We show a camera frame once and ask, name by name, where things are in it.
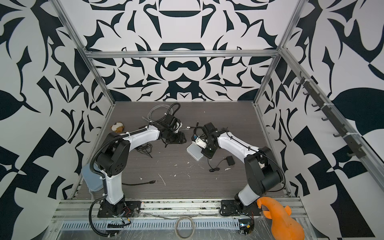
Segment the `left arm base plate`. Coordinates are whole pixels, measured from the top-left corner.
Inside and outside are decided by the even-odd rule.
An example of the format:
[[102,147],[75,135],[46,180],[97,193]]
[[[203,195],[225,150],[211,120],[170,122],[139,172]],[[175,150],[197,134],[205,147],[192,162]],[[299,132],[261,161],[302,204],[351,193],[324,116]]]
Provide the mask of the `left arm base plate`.
[[141,201],[125,201],[121,200],[116,205],[110,204],[108,201],[102,201],[97,217],[98,218],[130,218],[140,213]]

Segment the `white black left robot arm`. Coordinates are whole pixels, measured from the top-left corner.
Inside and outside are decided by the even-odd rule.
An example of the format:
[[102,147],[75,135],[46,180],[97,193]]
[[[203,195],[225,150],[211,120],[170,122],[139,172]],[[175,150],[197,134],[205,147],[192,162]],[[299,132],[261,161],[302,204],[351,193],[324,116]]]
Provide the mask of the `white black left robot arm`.
[[122,172],[127,166],[129,153],[144,144],[161,140],[166,146],[187,142],[180,132],[182,122],[174,115],[167,114],[158,121],[124,134],[110,133],[90,162],[92,173],[101,177],[105,200],[115,206],[125,198]]

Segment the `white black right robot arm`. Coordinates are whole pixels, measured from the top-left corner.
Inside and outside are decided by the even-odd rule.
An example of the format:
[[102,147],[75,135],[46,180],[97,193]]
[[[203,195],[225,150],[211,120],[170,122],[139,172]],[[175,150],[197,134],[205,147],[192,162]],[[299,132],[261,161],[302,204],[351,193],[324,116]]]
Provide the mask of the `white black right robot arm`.
[[212,159],[218,149],[223,149],[244,163],[247,185],[235,196],[240,207],[253,204],[272,188],[285,182],[283,170],[270,148],[252,146],[228,129],[218,129],[212,123],[195,126],[192,142],[207,159]]

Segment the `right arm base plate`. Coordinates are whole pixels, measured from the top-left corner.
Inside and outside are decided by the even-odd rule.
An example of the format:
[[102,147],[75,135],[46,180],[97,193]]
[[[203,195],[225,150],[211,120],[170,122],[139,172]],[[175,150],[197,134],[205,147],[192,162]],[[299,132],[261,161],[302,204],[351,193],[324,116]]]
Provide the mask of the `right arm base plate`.
[[220,215],[229,217],[229,216],[260,216],[261,209],[257,207],[255,203],[249,206],[243,206],[241,202],[237,200],[221,200]]

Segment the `white network switch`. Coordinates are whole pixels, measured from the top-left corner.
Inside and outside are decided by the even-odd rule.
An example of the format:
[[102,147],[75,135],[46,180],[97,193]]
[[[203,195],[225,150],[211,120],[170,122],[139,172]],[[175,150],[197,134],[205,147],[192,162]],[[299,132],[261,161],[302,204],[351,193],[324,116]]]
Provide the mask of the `white network switch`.
[[203,153],[202,149],[195,143],[192,142],[188,147],[187,147],[187,153],[193,157],[196,161],[200,161],[203,158]]

